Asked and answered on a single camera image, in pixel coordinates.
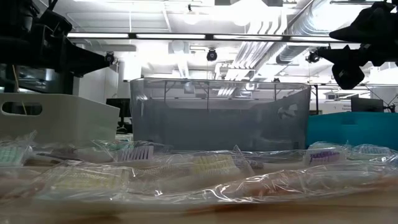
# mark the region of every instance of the clear plastic bin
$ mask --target clear plastic bin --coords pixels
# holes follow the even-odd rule
[[[303,149],[309,85],[140,78],[131,81],[135,141],[175,150]]]

